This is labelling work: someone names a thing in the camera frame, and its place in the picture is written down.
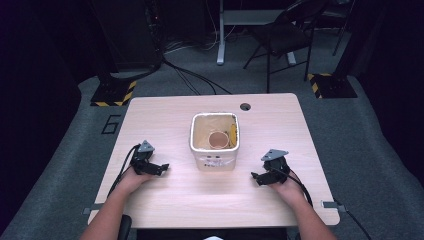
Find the human hand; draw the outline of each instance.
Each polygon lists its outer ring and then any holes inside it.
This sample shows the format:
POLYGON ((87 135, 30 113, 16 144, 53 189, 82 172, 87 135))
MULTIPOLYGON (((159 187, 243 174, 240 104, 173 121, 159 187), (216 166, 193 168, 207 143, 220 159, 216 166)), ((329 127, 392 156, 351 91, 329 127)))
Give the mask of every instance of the human hand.
POLYGON ((126 194, 131 194, 137 190, 140 185, 153 178, 153 175, 143 173, 138 175, 132 167, 129 167, 123 174, 121 181, 116 186, 119 191, 124 191, 126 194))
MULTIPOLYGON (((299 180, 294 172, 290 171, 289 175, 299 180)), ((306 201, 302 188, 291 178, 287 178, 284 183, 276 182, 268 186, 274 189, 290 207, 299 201, 306 201)))

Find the human arm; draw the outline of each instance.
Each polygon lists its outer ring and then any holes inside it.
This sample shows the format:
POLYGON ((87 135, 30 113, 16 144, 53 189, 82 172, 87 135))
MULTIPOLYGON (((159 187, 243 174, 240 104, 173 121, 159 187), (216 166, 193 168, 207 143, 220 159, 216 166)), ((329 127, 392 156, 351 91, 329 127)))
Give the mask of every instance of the human arm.
MULTIPOLYGON (((290 176, 297 178, 293 172, 290 172, 290 176)), ((299 184, 287 178, 284 183, 277 182, 268 186, 274 189, 293 210, 302 240, 336 239, 336 236, 309 205, 299 184)))
POLYGON ((86 239, 113 239, 118 238, 122 213, 128 197, 153 175, 137 175, 133 168, 129 168, 121 181, 106 199, 102 208, 88 225, 80 240, 86 239))

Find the person's left hand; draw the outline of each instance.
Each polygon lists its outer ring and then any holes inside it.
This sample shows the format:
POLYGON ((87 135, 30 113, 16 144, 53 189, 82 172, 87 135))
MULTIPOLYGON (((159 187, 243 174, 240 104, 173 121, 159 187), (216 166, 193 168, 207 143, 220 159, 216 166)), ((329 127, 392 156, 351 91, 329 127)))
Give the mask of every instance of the person's left hand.
POLYGON ((121 181, 116 186, 117 189, 124 191, 127 194, 131 194, 137 188, 140 187, 142 183, 148 181, 153 178, 153 175, 143 173, 142 175, 138 175, 132 167, 130 167, 127 171, 125 171, 122 176, 121 181))

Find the person's left arm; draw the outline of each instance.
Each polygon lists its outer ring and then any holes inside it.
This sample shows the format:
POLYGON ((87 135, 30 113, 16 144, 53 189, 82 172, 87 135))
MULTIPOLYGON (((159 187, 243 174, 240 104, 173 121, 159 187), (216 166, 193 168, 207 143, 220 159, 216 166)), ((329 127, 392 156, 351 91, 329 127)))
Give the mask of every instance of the person's left arm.
POLYGON ((118 238, 122 213, 124 212, 125 203, 128 197, 143 182, 152 177, 153 176, 149 174, 137 175, 132 168, 128 169, 80 239, 116 240, 118 238))

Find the wooden table top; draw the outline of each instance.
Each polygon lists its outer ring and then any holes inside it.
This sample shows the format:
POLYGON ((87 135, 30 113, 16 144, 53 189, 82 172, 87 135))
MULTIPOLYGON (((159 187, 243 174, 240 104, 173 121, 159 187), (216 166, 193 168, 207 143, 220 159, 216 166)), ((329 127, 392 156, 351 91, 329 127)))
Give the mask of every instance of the wooden table top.
MULTIPOLYGON (((314 209, 327 225, 338 224, 320 160, 294 94, 245 94, 134 98, 101 183, 103 203, 129 150, 147 140, 150 162, 170 164, 144 183, 125 208, 133 228, 243 228, 296 226, 291 209, 276 192, 258 186, 251 172, 265 173, 261 158, 270 149, 288 151, 287 163, 308 189, 314 209), (242 110, 247 103, 250 110, 242 110), (239 121, 240 148, 233 171, 200 171, 190 150, 190 125, 200 112, 230 112, 239 121)), ((89 221, 97 211, 92 211, 89 221)))

